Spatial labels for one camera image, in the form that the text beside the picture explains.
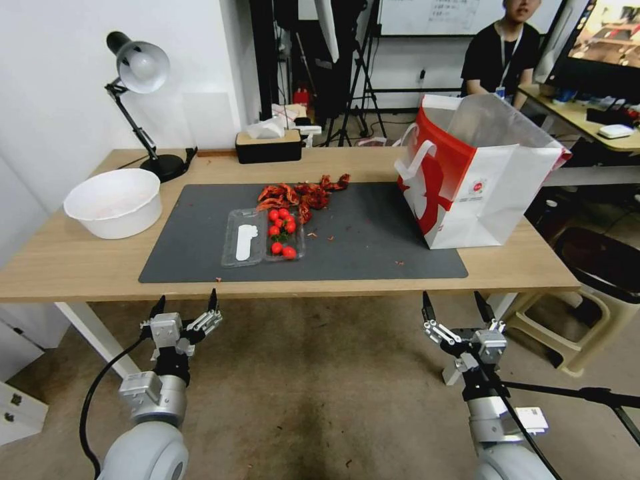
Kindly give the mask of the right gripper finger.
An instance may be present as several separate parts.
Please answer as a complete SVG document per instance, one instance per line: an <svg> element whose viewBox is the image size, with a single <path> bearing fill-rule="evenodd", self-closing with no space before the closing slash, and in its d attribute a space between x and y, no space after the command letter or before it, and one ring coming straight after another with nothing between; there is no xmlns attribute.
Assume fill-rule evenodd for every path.
<svg viewBox="0 0 640 480"><path fill-rule="evenodd" d="M502 320L498 320L493 312L492 307L484 299L482 294L478 291L474 291L474 298L479 310L480 316L485 324L485 327L489 331L496 331L502 333L505 329L505 323Z"/></svg>
<svg viewBox="0 0 640 480"><path fill-rule="evenodd" d="M435 310L426 291L422 293L421 312L423 331L432 342L448 354L462 354L464 352L464 343L461 337L436 320Z"/></svg>

